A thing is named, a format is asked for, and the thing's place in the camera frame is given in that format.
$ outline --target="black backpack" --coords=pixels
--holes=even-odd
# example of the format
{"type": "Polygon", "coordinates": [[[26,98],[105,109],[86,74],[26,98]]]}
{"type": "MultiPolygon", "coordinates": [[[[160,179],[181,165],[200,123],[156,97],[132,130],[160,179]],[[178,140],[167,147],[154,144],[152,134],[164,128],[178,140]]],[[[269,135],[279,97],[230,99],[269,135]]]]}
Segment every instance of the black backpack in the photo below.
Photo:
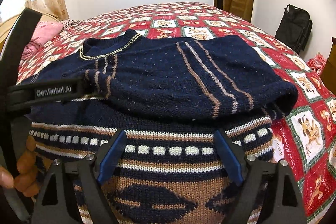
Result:
{"type": "Polygon", "coordinates": [[[299,54],[305,49],[312,26],[313,22],[306,10],[288,5],[275,38],[299,54]]]}

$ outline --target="sweater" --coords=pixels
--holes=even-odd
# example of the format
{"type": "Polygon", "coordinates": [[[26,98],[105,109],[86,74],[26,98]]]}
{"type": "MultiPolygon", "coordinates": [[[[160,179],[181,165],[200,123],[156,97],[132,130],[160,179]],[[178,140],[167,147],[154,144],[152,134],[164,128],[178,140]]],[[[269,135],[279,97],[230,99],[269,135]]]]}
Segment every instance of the sweater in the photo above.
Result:
{"type": "MultiPolygon", "coordinates": [[[[234,35],[148,39],[129,29],[113,39],[87,39],[24,82],[75,77],[89,84],[88,95],[31,109],[38,167],[45,172],[53,159],[94,153],[125,129],[125,152],[101,186],[125,223],[220,223],[239,189],[217,156],[213,133],[223,128],[246,154],[268,161],[270,125],[298,97],[234,35]]],[[[89,218],[79,182],[75,191],[89,218]]]]}

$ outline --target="silver bolt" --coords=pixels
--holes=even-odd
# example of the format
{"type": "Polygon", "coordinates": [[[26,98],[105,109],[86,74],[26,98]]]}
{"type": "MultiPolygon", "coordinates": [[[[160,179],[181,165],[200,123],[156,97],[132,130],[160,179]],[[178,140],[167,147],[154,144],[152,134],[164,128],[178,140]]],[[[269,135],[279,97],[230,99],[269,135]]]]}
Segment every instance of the silver bolt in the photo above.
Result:
{"type": "Polygon", "coordinates": [[[91,161],[91,160],[93,160],[94,158],[95,158],[94,154],[87,154],[87,155],[85,156],[85,159],[88,160],[88,161],[91,161]]]}
{"type": "Polygon", "coordinates": [[[248,161],[255,161],[256,160],[255,155],[247,155],[246,158],[247,158],[248,161]]]}
{"type": "Polygon", "coordinates": [[[61,160],[60,159],[55,159],[54,161],[53,161],[53,165],[59,165],[61,163],[61,160]]]}
{"type": "Polygon", "coordinates": [[[282,160],[280,160],[280,164],[281,164],[282,166],[287,166],[287,165],[288,165],[288,162],[287,162],[286,160],[282,159],[282,160]]]}

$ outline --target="red patterned bedspread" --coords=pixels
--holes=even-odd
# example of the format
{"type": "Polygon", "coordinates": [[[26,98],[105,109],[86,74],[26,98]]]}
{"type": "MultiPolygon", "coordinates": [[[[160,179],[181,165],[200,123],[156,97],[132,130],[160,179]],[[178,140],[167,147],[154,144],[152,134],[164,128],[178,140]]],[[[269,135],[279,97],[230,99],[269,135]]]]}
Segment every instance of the red patterned bedspread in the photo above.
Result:
{"type": "Polygon", "coordinates": [[[293,111],[272,125],[274,160],[284,157],[290,163],[308,221],[316,223],[325,214],[336,195],[336,98],[297,54],[241,18],[191,2],[138,6],[99,15],[45,44],[22,64],[18,82],[78,51],[89,37],[113,38],[128,28],[149,38],[239,35],[275,73],[294,83],[299,99],[293,111]]]}

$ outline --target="sweater neckline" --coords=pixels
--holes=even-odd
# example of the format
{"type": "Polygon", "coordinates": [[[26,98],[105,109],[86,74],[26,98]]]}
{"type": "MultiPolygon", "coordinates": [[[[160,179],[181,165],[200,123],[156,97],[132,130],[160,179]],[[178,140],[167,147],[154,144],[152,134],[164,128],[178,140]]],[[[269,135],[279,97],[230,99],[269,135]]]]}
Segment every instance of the sweater neckline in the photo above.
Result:
{"type": "Polygon", "coordinates": [[[129,47],[141,37],[142,36],[136,31],[127,29],[124,35],[111,39],[104,39],[104,43],[101,43],[101,39],[89,38],[85,40],[83,47],[79,50],[80,57],[84,60],[95,60],[115,55],[129,47]]]}

